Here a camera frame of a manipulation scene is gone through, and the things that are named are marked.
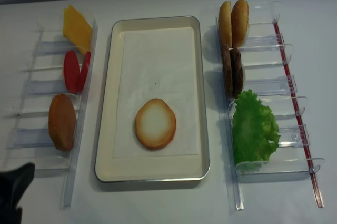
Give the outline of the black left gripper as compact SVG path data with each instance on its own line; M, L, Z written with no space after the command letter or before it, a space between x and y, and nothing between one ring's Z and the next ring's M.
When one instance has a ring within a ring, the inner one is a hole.
M22 209L17 208L15 192L25 192L32 183L35 164L27 163L18 171L1 173L1 223L21 223Z

